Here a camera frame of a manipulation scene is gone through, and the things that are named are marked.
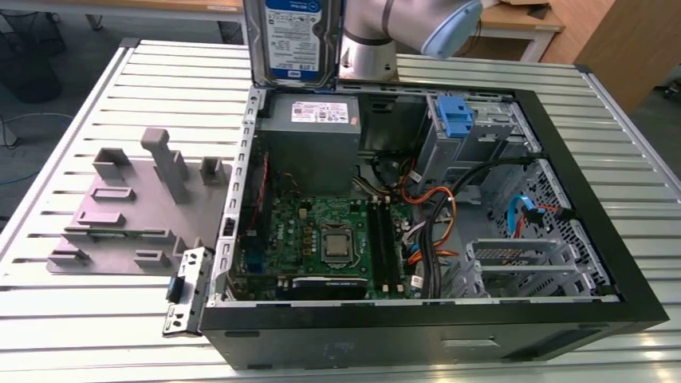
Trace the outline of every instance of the metal grating table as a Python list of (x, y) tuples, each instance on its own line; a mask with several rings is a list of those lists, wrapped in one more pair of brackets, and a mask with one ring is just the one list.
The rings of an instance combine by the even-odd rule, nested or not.
[(168, 278), (45, 270), (101, 147), (146, 156), (154, 126), (188, 160), (236, 153), (248, 50), (142, 41), (114, 54), (0, 236), (0, 381), (681, 381), (681, 187), (599, 83), (570, 65), (402, 56), (398, 67), (402, 81), (537, 92), (670, 322), (521, 365), (237, 373), (204, 338), (161, 338)]

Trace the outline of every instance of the cpu socket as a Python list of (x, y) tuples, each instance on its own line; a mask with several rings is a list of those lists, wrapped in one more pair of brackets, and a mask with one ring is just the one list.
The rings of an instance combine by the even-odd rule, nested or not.
[(321, 262), (350, 263), (353, 248), (350, 225), (329, 223), (321, 226)]

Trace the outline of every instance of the blue drive bay latch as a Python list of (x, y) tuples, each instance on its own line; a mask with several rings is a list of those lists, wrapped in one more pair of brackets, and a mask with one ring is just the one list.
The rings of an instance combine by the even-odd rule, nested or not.
[(445, 134), (449, 138), (467, 136), (473, 128), (474, 111), (467, 107), (462, 97), (438, 96), (437, 110), (445, 125)]

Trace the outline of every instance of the green circuit board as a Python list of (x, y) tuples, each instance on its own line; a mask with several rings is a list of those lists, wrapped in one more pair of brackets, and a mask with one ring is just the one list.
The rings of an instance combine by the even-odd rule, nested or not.
[[(256, 292), (254, 299), (272, 298), (272, 280), (266, 276), (346, 276), (364, 278), (369, 282), (369, 298), (408, 298), (406, 286), (404, 293), (382, 292), (373, 288), (372, 269), (372, 246), (369, 227), (366, 221), (366, 209), (369, 200), (344, 199), (333, 197), (296, 198), (285, 197), (276, 199), (272, 206), (272, 223), (269, 232), (269, 247), (265, 254), (257, 255), (256, 262), (262, 267), (262, 277), (258, 281), (249, 281), (257, 286), (250, 291)], [(390, 216), (394, 223), (396, 254), (400, 251), (398, 239), (401, 231), (398, 225), (409, 218), (409, 206), (401, 203), (390, 205)], [(342, 264), (329, 264), (322, 258), (322, 235), (328, 230), (340, 230), (349, 233), (352, 244), (346, 256), (350, 261)], [(246, 255), (245, 261), (253, 262), (253, 255)], [(404, 271), (400, 266), (400, 278), (404, 281)]]

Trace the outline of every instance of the gray floor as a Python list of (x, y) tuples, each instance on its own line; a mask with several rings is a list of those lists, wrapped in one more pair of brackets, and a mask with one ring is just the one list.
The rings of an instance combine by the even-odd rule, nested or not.
[[(82, 15), (61, 15), (60, 30), (68, 51), (52, 58), (52, 65), (64, 83), (64, 93), (48, 103), (25, 105), (0, 87), (0, 115), (5, 119), (25, 113), (65, 113), (73, 116), (124, 37), (220, 42), (216, 22), (105, 17), (102, 24), (104, 29), (93, 32)], [(679, 175), (681, 136), (677, 125), (681, 121), (681, 101), (663, 100), (662, 94), (653, 92), (631, 117)], [(54, 116), (38, 116), (10, 123), (9, 126), (24, 143), (13, 151), (0, 147), (0, 183), (40, 170), (66, 129), (68, 120)], [(26, 180), (0, 185), (0, 216), (12, 215), (30, 182), (32, 180)]]

